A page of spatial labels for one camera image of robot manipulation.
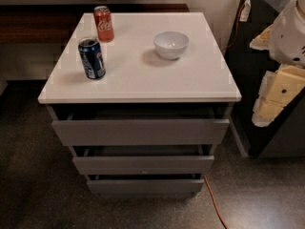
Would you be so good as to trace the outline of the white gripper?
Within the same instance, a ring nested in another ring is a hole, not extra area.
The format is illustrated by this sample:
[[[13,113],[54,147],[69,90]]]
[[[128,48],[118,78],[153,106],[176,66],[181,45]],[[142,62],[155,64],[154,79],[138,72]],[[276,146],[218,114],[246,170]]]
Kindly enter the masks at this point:
[[[304,0],[291,0],[250,47],[269,51],[273,60],[284,63],[274,73],[266,71],[253,107],[253,124],[267,127],[305,87]]]

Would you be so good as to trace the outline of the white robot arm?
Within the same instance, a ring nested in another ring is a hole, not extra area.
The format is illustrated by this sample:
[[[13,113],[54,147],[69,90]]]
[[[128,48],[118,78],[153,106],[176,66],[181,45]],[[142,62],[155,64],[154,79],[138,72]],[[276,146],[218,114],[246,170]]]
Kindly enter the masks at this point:
[[[305,87],[305,0],[291,0],[250,47],[280,64],[262,77],[253,108],[253,124],[267,127]]]

